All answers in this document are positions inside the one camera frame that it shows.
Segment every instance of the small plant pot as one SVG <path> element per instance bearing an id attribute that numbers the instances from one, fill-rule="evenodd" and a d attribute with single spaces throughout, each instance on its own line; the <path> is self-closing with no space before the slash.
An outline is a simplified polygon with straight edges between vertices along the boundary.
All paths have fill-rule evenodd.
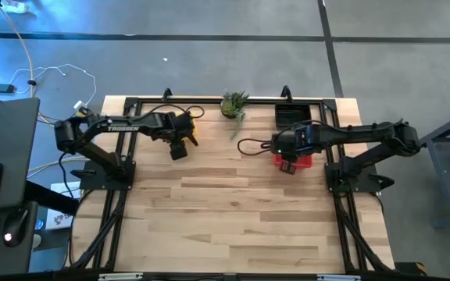
<path id="1" fill-rule="evenodd" d="M 237 116 L 236 114 L 226 114 L 225 112 L 223 112 L 222 104 L 223 104 L 223 101 L 220 102 L 220 111 L 222 112 L 222 115 L 227 117 L 228 119 L 235 119 L 235 117 Z"/>

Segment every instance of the white cable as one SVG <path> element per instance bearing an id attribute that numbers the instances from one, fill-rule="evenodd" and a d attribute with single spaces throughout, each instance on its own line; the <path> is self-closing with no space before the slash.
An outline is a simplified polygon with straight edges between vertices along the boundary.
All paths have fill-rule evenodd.
<path id="1" fill-rule="evenodd" d="M 32 59 L 30 59 L 29 51 L 27 50 L 27 46 L 25 45 L 25 42 L 23 41 L 22 37 L 20 36 L 19 31 L 16 29 L 15 24 L 13 24 L 13 21 L 9 18 L 8 14 L 6 14 L 6 12 L 1 7 L 0 7 L 0 11 L 3 14 L 3 16 L 5 16 L 6 21 L 11 26 L 11 28 L 15 32 L 16 36 L 20 39 L 20 43 L 23 47 L 23 50 L 25 51 L 25 54 L 27 55 L 27 60 L 29 62 L 29 68 L 32 69 Z M 30 79 L 34 80 L 34 71 L 33 70 L 30 71 Z M 33 97 L 32 85 L 30 85 L 29 88 L 30 88 L 30 97 L 32 98 Z"/>
<path id="2" fill-rule="evenodd" d="M 79 157 L 69 157 L 69 158 L 65 158 L 65 159 L 62 160 L 62 162 L 63 162 L 63 163 L 66 163 L 66 162 L 72 162 L 72 161 L 87 161 L 87 160 L 88 160 L 87 158 L 82 157 L 82 156 L 79 156 Z M 55 161 L 55 162 L 49 162 L 49 163 L 46 163 L 46 164 L 44 164 L 44 165 L 40 165 L 40 166 L 38 166 L 38 167 L 31 168 L 31 169 L 29 169 L 29 172 L 30 172 L 30 171 L 34 171 L 35 169 L 38 169 L 38 170 L 37 170 L 36 172 L 31 173 L 30 175 L 28 175 L 27 178 L 29 179 L 29 178 L 31 178 L 32 176 L 37 175 L 37 174 L 40 173 L 41 171 L 43 171 L 43 170 L 45 170 L 45 169 L 47 169 L 47 168 L 49 168 L 49 167 L 51 167 L 51 166 L 53 166 L 53 165 L 57 165 L 57 164 L 59 164 L 59 162 L 58 162 L 58 161 Z"/>
<path id="3" fill-rule="evenodd" d="M 74 69 L 80 70 L 80 71 L 82 71 L 84 74 L 86 74 L 86 75 L 88 75 L 89 77 L 93 78 L 93 87 L 94 87 L 95 89 L 94 89 L 94 91 L 93 91 L 93 94 L 91 94 L 90 98 L 85 102 L 85 105 L 88 105 L 88 103 L 90 103 L 91 99 L 92 99 L 92 98 L 96 95 L 96 93 L 97 93 L 97 79 L 96 79 L 96 77 L 95 77 L 94 75 L 91 75 L 91 74 L 88 73 L 86 70 L 84 70 L 84 69 L 82 69 L 82 68 L 80 68 L 80 67 L 73 66 L 73 65 L 71 65 L 71 64 L 69 64 L 69 63 L 66 63 L 66 64 L 61 65 L 61 66 L 38 67 L 38 68 L 33 69 L 33 71 L 36 71 L 36 70 L 43 70 L 43 71 L 40 72 L 40 73 L 34 78 L 34 80 L 36 80 L 39 76 L 41 76 L 43 73 L 45 73 L 46 70 L 48 70 L 48 69 L 57 69 L 57 70 L 60 72 L 60 74 L 62 74 L 63 76 L 65 76 L 66 74 L 65 74 L 64 72 L 62 72 L 62 70 L 60 70 L 61 68 L 65 67 L 65 66 L 69 66 L 69 67 L 72 67 L 72 68 L 74 68 Z M 10 84 L 13 83 L 13 81 L 16 79 L 16 74 L 17 74 L 18 72 L 20 72 L 20 71 L 30 71 L 30 69 L 18 69 L 18 70 L 13 74 L 12 79 L 11 79 L 10 82 L 9 82 Z M 25 91 L 15 91 L 15 93 L 17 93 L 17 94 L 25 94 L 25 93 L 27 93 L 27 91 L 28 91 L 29 89 L 30 89 L 30 86 L 29 86 Z"/>

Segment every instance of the metal bracket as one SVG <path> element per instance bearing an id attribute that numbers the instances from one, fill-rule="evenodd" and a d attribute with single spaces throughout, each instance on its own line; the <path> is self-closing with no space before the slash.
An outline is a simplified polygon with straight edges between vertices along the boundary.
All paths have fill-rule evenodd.
<path id="1" fill-rule="evenodd" d="M 238 275 L 235 273 L 224 273 L 223 274 L 223 281 L 238 281 Z"/>
<path id="2" fill-rule="evenodd" d="M 164 90 L 164 94 L 162 94 L 162 101 L 167 101 L 168 97 L 171 96 L 171 95 L 173 95 L 173 93 L 171 92 L 171 89 L 166 88 Z"/>
<path id="3" fill-rule="evenodd" d="M 107 274 L 100 274 L 100 276 L 98 276 L 98 281 L 141 280 L 143 275 L 144 275 L 143 272 L 107 273 Z"/>
<path id="4" fill-rule="evenodd" d="M 128 163 L 121 162 L 126 168 L 126 176 L 121 180 L 110 179 L 104 169 L 93 161 L 84 164 L 84 170 L 96 171 L 93 176 L 83 176 L 81 178 L 80 189 L 83 190 L 130 190 L 134 181 L 134 170 L 137 166 L 135 161 Z"/>
<path id="5" fill-rule="evenodd" d="M 288 85 L 284 85 L 284 87 L 282 87 L 282 92 L 280 93 L 280 97 L 281 98 L 285 98 L 287 97 L 287 102 L 293 102 L 293 96 L 291 95 L 291 90 L 289 90 L 289 86 Z"/>
<path id="6" fill-rule="evenodd" d="M 336 100 L 334 99 L 323 99 L 322 103 L 333 111 L 336 111 Z"/>
<path id="7" fill-rule="evenodd" d="M 318 275 L 319 281 L 360 281 L 360 276 Z"/>
<path id="8" fill-rule="evenodd" d="M 340 163 L 326 163 L 327 188 L 330 192 L 380 192 L 394 184 L 394 180 L 378 176 L 376 166 L 372 165 L 362 170 L 355 179 L 343 180 L 340 175 Z"/>
<path id="9" fill-rule="evenodd" d="M 124 100 L 124 109 L 130 109 L 135 105 L 138 101 L 138 98 L 126 98 Z"/>

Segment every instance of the metal frame leg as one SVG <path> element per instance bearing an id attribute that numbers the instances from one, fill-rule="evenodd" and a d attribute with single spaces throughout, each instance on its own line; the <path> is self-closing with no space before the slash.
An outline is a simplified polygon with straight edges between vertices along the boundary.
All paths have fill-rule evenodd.
<path id="1" fill-rule="evenodd" d="M 51 208 L 67 215 L 76 215 L 79 201 L 55 191 L 49 190 L 39 184 L 27 181 L 25 186 L 25 201 L 36 201 L 39 205 Z"/>

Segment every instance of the desk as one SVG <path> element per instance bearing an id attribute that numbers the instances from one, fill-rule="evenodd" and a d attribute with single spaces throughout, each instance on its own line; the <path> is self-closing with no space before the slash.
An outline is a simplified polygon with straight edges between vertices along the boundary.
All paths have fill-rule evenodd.
<path id="1" fill-rule="evenodd" d="M 38 204 L 70 214 L 77 210 L 76 200 L 27 181 L 39 103 L 37 98 L 0 102 L 0 275 L 27 272 Z M 25 237 L 18 246 L 7 247 L 4 221 L 23 204 L 29 210 Z"/>
<path id="2" fill-rule="evenodd" d="M 125 98 L 105 97 L 102 112 L 122 115 Z M 336 101 L 342 126 L 361 124 L 355 99 Z M 143 112 L 154 106 L 144 105 Z M 186 158 L 174 162 L 168 144 L 137 139 L 135 182 L 124 211 L 116 271 L 344 272 L 334 202 L 323 173 L 326 155 L 313 155 L 313 167 L 293 176 L 282 173 L 270 153 L 249 157 L 237 150 L 244 137 L 269 140 L 275 130 L 273 105 L 249 105 L 234 140 L 234 121 L 223 117 L 218 105 L 202 107 L 205 115 L 196 119 L 199 146 L 188 144 Z M 312 118 L 320 119 L 315 109 Z M 95 142 L 114 151 L 116 140 L 117 134 L 104 133 Z M 258 149 L 258 144 L 244 145 L 249 152 Z M 345 145 L 350 156 L 365 150 L 365 144 Z M 98 232 L 105 193 L 90 194 L 77 214 L 74 260 Z M 355 204 L 363 236 L 393 268 L 376 198 L 355 194 Z M 109 245 L 108 237 L 104 257 Z"/>

